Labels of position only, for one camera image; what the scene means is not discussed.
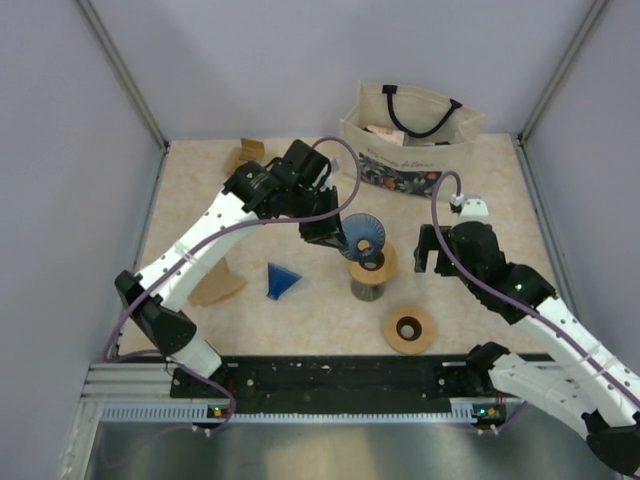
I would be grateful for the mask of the wooden dripper ring stand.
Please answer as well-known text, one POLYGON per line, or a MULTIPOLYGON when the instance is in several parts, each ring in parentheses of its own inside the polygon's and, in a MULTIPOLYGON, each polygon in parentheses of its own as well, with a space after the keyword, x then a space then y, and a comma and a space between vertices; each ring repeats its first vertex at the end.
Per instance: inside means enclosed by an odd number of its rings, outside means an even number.
POLYGON ((382 285, 389 282, 396 274, 398 255, 394 245, 387 242, 380 254, 372 261, 346 263, 351 278, 364 285, 382 285))

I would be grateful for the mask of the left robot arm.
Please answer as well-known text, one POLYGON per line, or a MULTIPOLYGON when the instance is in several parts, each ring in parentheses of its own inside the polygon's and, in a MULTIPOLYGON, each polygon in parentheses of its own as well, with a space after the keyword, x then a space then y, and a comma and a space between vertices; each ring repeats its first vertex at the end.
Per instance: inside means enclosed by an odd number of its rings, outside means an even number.
POLYGON ((332 176, 332 161, 301 140, 265 166, 249 161, 158 259, 116 278, 126 318, 163 357, 191 370, 192 384, 203 395, 220 394, 227 374, 220 354, 183 313, 184 304, 226 254, 263 225, 296 223, 305 242, 345 250, 343 207, 332 176))

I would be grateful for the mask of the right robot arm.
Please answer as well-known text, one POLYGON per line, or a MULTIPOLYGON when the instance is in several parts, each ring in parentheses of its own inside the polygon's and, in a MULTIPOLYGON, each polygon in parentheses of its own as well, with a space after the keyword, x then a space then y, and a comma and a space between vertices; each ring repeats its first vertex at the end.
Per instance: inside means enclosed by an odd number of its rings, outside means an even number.
POLYGON ((510 262, 492 227, 481 221, 424 224, 414 251, 424 272, 436 253, 437 274, 456 276, 489 311, 533 339, 564 374, 555 377, 495 343, 473 348, 469 388, 513 394, 558 419, 607 467, 639 476, 639 376, 603 345, 556 289, 530 266, 510 262))

